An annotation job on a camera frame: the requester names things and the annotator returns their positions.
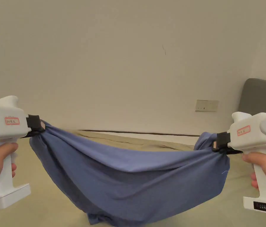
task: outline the wall outlet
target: wall outlet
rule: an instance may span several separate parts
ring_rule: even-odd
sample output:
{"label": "wall outlet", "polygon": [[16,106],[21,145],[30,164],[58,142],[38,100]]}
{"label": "wall outlet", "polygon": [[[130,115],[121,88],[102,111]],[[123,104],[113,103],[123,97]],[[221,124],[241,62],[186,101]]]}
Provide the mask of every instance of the wall outlet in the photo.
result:
{"label": "wall outlet", "polygon": [[218,100],[197,100],[195,111],[217,112],[218,105]]}

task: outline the black clamp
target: black clamp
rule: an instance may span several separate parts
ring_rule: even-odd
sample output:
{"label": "black clamp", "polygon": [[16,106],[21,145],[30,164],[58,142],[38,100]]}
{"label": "black clamp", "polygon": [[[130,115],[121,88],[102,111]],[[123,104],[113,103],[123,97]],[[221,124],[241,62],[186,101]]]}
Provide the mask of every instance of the black clamp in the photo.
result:
{"label": "black clamp", "polygon": [[28,115],[27,126],[31,128],[31,131],[23,138],[37,136],[45,131],[45,129],[41,125],[41,120],[39,115]]}
{"label": "black clamp", "polygon": [[212,144],[213,152],[219,152],[221,154],[226,154],[226,155],[242,153],[242,151],[228,147],[229,142],[231,142],[230,133],[227,132],[218,133],[216,141],[214,141]]}

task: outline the gray headboard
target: gray headboard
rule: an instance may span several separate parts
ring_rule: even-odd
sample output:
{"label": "gray headboard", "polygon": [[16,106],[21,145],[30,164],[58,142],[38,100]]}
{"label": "gray headboard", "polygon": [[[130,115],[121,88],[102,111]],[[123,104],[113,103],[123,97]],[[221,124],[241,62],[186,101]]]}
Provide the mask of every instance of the gray headboard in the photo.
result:
{"label": "gray headboard", "polygon": [[246,80],[238,111],[251,115],[266,113],[266,80],[255,78]]}

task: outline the fabric fold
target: fabric fold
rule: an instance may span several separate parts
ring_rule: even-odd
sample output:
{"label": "fabric fold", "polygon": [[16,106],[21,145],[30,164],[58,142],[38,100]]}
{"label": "fabric fold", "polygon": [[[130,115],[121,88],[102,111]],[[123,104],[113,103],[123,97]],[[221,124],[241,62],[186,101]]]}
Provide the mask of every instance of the fabric fold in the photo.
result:
{"label": "fabric fold", "polygon": [[216,134],[202,134],[191,151],[149,152],[107,146],[45,124],[30,146],[91,224],[142,226],[182,213],[216,197],[230,168],[226,155],[212,152]]}

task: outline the red-bordered label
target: red-bordered label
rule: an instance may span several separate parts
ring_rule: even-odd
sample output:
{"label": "red-bordered label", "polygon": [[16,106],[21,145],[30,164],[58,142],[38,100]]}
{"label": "red-bordered label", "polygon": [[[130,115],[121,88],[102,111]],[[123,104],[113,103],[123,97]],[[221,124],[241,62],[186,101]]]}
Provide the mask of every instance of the red-bordered label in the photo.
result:
{"label": "red-bordered label", "polygon": [[237,135],[242,136],[242,135],[245,135],[249,132],[250,132],[250,125],[247,125],[246,127],[240,128],[239,130],[237,130]]}
{"label": "red-bordered label", "polygon": [[17,117],[5,117],[6,125],[17,125],[19,124],[19,119]]}

